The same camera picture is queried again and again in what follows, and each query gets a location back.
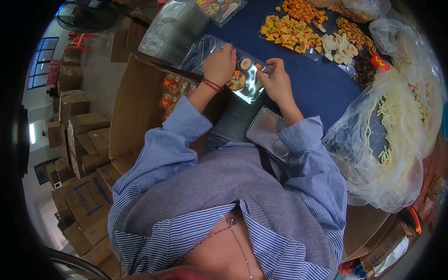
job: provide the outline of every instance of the gray vest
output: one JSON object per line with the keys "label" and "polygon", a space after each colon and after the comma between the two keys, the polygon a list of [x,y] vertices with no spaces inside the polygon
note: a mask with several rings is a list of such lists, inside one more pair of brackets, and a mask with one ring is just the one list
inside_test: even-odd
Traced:
{"label": "gray vest", "polygon": [[[203,155],[199,164],[156,184],[137,196],[119,214],[114,231],[150,236],[155,223],[243,199],[251,217],[278,234],[306,246],[305,261],[331,269],[335,251],[322,228],[296,194],[260,164],[258,150],[233,147]],[[120,255],[114,235],[112,249]]]}

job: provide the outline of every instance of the blue table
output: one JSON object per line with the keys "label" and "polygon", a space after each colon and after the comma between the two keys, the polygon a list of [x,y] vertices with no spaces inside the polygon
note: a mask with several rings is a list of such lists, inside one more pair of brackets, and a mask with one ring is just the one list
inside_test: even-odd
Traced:
{"label": "blue table", "polygon": [[258,37],[268,13],[275,12],[281,0],[250,1],[223,28],[209,24],[204,34],[211,34],[266,61],[284,60],[291,77],[294,99],[304,117],[320,115],[324,133],[345,112],[362,88],[336,64],[322,57],[320,61],[295,53]]}

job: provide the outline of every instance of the silver chain necklace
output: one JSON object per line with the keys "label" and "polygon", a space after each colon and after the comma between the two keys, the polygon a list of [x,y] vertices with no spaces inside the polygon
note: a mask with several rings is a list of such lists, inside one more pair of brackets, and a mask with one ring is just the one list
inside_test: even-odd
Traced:
{"label": "silver chain necklace", "polygon": [[243,254],[244,260],[246,261],[247,270],[249,271],[249,279],[251,280],[251,279],[252,279],[252,273],[250,272],[249,262],[247,261],[246,254],[244,253],[243,247],[241,246],[241,243],[240,243],[240,241],[238,240],[237,235],[235,234],[235,232],[234,232],[233,229],[232,229],[232,226],[234,226],[234,225],[237,224],[237,219],[235,219],[235,218],[228,218],[228,219],[227,219],[227,224],[228,224],[228,227],[226,227],[225,229],[222,229],[222,230],[220,230],[220,231],[218,231],[218,232],[215,232],[215,233],[210,234],[206,239],[204,239],[203,241],[199,242],[193,249],[191,249],[188,253],[186,253],[186,254],[185,254],[182,258],[180,258],[176,263],[179,263],[181,260],[183,260],[186,256],[188,256],[189,253],[191,253],[194,249],[196,249],[199,245],[201,245],[201,244],[204,243],[205,241],[209,240],[210,238],[212,238],[212,237],[215,236],[216,234],[221,233],[221,232],[226,231],[226,230],[229,229],[229,230],[232,232],[233,237],[235,237],[235,240],[237,241],[238,246],[240,246],[241,253]]}

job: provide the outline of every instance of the blue striped shirt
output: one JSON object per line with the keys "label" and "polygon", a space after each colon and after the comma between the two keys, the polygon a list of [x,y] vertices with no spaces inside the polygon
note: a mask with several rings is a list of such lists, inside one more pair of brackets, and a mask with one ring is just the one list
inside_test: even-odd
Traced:
{"label": "blue striped shirt", "polygon": [[[300,130],[301,125],[309,127]],[[189,144],[212,127],[187,98],[182,97],[163,128],[149,130],[145,146],[132,167],[113,187],[114,204],[108,218],[109,234],[120,211],[139,194],[198,163]],[[297,194],[322,227],[337,260],[341,260],[345,227],[346,188],[342,175],[321,144],[322,124],[319,117],[307,118],[282,130],[279,137],[297,157],[290,165],[296,174],[284,185]],[[252,146],[251,143],[229,142],[221,149]],[[247,224],[254,255],[267,279],[325,279],[330,270],[305,261],[306,247],[300,240],[286,238],[260,224],[249,215],[244,200],[192,212],[154,224],[150,237],[115,231],[121,259],[129,268],[141,262],[135,273],[168,268],[202,240],[215,224],[239,206]]]}

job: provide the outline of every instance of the jeans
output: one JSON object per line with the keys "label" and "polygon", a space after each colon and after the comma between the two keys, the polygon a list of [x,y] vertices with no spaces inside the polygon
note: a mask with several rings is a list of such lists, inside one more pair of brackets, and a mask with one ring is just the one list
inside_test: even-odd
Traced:
{"label": "jeans", "polygon": [[263,106],[279,111],[277,104],[266,93],[260,96],[254,104],[248,104],[233,95],[221,119],[211,130],[204,144],[204,153],[217,150],[229,141],[251,142],[246,137],[246,131]]}

